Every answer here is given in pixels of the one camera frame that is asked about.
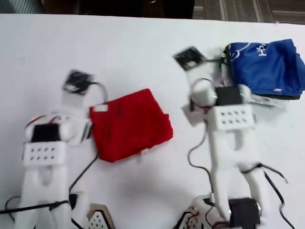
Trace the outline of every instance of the red cloth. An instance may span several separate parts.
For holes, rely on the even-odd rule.
[[[108,162],[124,159],[173,137],[169,115],[163,114],[149,89],[107,104],[107,112],[96,112],[90,107],[100,159]]]

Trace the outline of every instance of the tiled floor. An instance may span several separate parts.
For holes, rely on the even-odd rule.
[[[305,0],[195,0],[193,18],[305,24]]]

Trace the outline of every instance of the white surface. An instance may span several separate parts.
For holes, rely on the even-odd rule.
[[[189,84],[172,55],[189,45],[207,57],[230,42],[271,42],[292,38],[305,57],[305,26],[220,21],[136,19],[91,16],[0,15],[0,197],[20,194],[24,169],[21,155],[24,126],[60,102],[61,84],[70,69],[96,75],[109,98],[150,88],[170,115],[174,138],[145,156],[109,164],[98,161],[80,180],[92,203],[106,204],[117,229],[172,228],[192,199],[210,191],[206,174],[188,165],[187,151],[203,135],[192,128],[181,107],[188,103]],[[97,104],[93,88],[88,104]],[[305,183],[305,103],[292,101],[287,111],[255,107],[257,139],[263,163],[279,169],[290,185],[270,173],[282,192],[284,212],[303,228]],[[68,150],[70,181],[93,159],[90,142]],[[192,160],[210,167],[208,141]],[[236,173],[229,193],[248,193]],[[287,229],[279,199],[269,187],[272,215],[262,228]],[[1,216],[3,227],[9,217]]]

